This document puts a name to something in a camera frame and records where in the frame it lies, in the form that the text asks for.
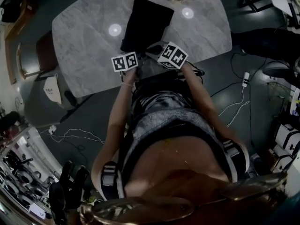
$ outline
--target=white cable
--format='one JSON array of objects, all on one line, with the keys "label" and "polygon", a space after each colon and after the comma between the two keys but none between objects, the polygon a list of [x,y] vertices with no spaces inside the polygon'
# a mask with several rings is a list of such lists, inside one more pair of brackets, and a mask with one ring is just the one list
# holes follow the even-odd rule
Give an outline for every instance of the white cable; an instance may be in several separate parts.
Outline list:
[{"label": "white cable", "polygon": [[237,104],[241,104],[243,101],[244,101],[244,88],[245,87],[243,87],[243,89],[242,89],[242,95],[243,95],[243,98],[242,98],[242,100],[239,102],[239,103],[234,103],[234,104],[231,104],[231,105],[228,105],[220,114],[219,114],[219,116],[228,108],[228,107],[231,107],[231,106],[233,106],[233,105],[237,105]]},{"label": "white cable", "polygon": [[83,132],[89,133],[89,134],[93,135],[94,137],[96,137],[96,138],[99,139],[99,140],[95,140],[95,139],[92,139],[92,138],[89,138],[89,137],[83,137],[83,136],[75,136],[75,135],[66,136],[66,134],[67,134],[69,131],[76,131],[76,130],[83,131],[83,130],[81,130],[81,129],[79,129],[79,128],[76,128],[76,129],[70,128],[63,136],[57,136],[57,135],[52,135],[52,134],[46,134],[46,135],[51,136],[51,138],[52,138],[54,141],[56,141],[56,140],[53,138],[53,136],[56,136],[56,137],[63,137],[61,140],[56,141],[57,143],[60,143],[62,140],[65,139],[65,137],[77,137],[77,138],[86,138],[86,139],[93,140],[93,141],[96,141],[96,142],[101,142],[102,144],[104,144],[104,142],[103,142],[99,137],[97,137],[97,136],[93,135],[91,132],[87,132],[87,131],[83,131]]},{"label": "white cable", "polygon": [[49,129],[46,129],[43,132],[41,132],[40,130],[38,130],[38,131],[39,131],[39,134],[41,135],[42,133],[49,131]]},{"label": "white cable", "polygon": [[235,119],[235,117],[239,114],[240,109],[242,108],[242,106],[247,105],[248,103],[250,103],[250,101],[245,102],[243,105],[241,105],[241,106],[239,107],[238,111],[236,112],[236,114],[235,114],[235,116],[233,117],[233,119],[231,120],[231,122],[227,125],[227,127],[229,127],[229,126],[232,124],[232,122],[233,122],[233,120]]}]

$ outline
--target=bracelet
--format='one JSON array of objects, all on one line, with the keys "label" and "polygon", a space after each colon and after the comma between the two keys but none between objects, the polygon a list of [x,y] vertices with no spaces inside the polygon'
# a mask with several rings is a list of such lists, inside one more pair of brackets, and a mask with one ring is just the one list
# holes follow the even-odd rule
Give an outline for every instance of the bracelet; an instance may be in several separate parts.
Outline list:
[{"label": "bracelet", "polygon": [[132,87],[132,88],[133,88],[133,85],[130,85],[129,83],[123,82],[122,84],[124,84],[124,85],[126,85],[126,86],[128,86],[128,87]]}]

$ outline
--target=white marble tabletop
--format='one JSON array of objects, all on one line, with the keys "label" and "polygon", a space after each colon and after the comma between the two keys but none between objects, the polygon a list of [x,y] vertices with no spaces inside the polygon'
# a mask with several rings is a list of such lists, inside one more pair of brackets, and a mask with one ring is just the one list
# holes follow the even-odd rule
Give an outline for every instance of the white marble tabletop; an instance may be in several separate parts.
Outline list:
[{"label": "white marble tabletop", "polygon": [[[221,0],[150,1],[174,10],[162,40],[180,46],[189,54],[190,62],[231,50],[230,28]],[[75,97],[121,85],[111,57],[121,53],[133,3],[134,0],[78,0],[53,20],[56,56]]]}]

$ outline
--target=power strip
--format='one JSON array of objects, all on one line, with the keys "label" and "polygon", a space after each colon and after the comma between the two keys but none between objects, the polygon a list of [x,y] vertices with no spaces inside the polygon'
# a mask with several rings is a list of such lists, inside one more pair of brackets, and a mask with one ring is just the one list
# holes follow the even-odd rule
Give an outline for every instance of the power strip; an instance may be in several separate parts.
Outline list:
[{"label": "power strip", "polygon": [[244,74],[244,78],[243,78],[243,82],[242,82],[242,86],[245,88],[247,87],[247,84],[249,83],[249,73],[245,72]]}]

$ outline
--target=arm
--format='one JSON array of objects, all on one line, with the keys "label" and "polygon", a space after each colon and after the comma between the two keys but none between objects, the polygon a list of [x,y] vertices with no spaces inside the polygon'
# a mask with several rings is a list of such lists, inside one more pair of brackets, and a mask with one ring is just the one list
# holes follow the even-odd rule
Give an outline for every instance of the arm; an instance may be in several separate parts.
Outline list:
[{"label": "arm", "polygon": [[192,67],[188,63],[185,63],[181,67],[181,70],[191,90],[193,100],[198,110],[223,138],[231,139],[236,143],[239,143],[239,140],[234,133],[219,119],[219,115],[210,95],[200,82],[199,78],[195,75]]},{"label": "arm", "polygon": [[135,81],[135,68],[128,71],[124,82],[112,106],[112,111],[108,121],[106,140],[103,148],[96,157],[92,170],[91,179],[96,187],[98,174],[105,163],[109,162],[119,149],[124,138],[125,122],[128,104],[131,98],[131,90]]}]

